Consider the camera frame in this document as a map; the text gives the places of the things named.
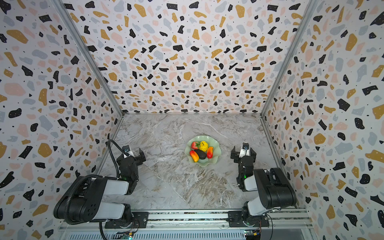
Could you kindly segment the red-orange fake mango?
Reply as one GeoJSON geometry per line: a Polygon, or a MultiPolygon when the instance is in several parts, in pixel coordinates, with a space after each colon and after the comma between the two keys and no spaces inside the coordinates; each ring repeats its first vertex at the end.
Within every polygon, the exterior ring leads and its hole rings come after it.
{"type": "Polygon", "coordinates": [[[208,147],[206,154],[207,154],[207,158],[208,159],[212,159],[213,158],[213,154],[214,154],[214,148],[213,147],[208,147]]]}

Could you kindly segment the yellow fake apple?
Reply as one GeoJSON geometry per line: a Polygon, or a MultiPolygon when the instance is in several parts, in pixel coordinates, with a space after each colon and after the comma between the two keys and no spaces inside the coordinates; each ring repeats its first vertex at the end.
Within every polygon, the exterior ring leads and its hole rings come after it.
{"type": "Polygon", "coordinates": [[[209,148],[209,144],[206,141],[201,141],[199,145],[199,150],[206,152],[209,148]]]}

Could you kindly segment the dark fake avocado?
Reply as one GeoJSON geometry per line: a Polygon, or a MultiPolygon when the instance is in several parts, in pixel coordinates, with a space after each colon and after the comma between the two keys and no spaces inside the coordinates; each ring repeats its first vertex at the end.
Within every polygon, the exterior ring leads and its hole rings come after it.
{"type": "Polygon", "coordinates": [[[194,150],[194,151],[197,153],[197,155],[199,156],[200,160],[205,160],[207,158],[206,152],[204,152],[204,151],[202,151],[200,149],[197,149],[197,150],[194,150]]]}

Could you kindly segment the red-yellow fake mango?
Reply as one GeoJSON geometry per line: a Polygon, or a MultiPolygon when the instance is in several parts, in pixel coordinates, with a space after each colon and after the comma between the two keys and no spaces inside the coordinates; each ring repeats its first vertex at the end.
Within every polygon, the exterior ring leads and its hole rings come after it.
{"type": "Polygon", "coordinates": [[[192,157],[193,161],[196,163],[199,161],[200,157],[197,154],[195,150],[190,151],[190,156],[192,157]]]}

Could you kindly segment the red fake strawberry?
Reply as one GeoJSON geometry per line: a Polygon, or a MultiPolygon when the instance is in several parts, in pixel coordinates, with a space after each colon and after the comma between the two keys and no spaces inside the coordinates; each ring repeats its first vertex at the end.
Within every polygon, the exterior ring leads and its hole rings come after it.
{"type": "Polygon", "coordinates": [[[191,143],[191,149],[192,150],[198,150],[200,148],[200,142],[192,142],[191,143]]]}

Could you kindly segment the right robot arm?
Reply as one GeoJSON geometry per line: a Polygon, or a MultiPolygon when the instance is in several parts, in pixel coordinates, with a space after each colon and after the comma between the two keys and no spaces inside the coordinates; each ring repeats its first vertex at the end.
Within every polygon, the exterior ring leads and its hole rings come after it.
{"type": "Polygon", "coordinates": [[[256,192],[258,196],[245,202],[240,211],[228,212],[228,222],[231,227],[256,224],[269,225],[267,213],[293,207],[297,197],[293,187],[280,168],[270,170],[255,169],[257,153],[248,143],[243,143],[239,152],[231,151],[231,159],[238,164],[237,184],[243,192],[256,192]]]}

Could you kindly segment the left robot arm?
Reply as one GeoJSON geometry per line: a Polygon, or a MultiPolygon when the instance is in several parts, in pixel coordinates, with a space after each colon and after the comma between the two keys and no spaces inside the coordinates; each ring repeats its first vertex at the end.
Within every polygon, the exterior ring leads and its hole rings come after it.
{"type": "Polygon", "coordinates": [[[99,175],[79,176],[54,208],[54,217],[64,220],[69,225],[88,222],[115,220],[122,226],[134,221],[129,204],[108,203],[106,196],[131,195],[139,181],[138,166],[146,161],[145,154],[139,150],[137,157],[127,146],[118,157],[120,176],[103,177],[99,175]]]}

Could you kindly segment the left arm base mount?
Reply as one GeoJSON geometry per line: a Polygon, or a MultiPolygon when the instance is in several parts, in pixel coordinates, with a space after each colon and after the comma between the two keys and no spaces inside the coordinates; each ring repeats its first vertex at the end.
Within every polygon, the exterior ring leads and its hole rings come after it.
{"type": "Polygon", "coordinates": [[[149,219],[149,212],[130,212],[118,220],[110,220],[105,223],[105,229],[120,231],[145,229],[149,219]]]}

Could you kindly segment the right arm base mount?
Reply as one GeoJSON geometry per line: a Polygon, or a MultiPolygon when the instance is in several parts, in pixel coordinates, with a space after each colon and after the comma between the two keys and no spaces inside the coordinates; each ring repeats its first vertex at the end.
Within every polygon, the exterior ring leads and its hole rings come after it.
{"type": "Polygon", "coordinates": [[[245,211],[229,211],[226,221],[230,228],[269,227],[267,215],[251,216],[245,211]]]}

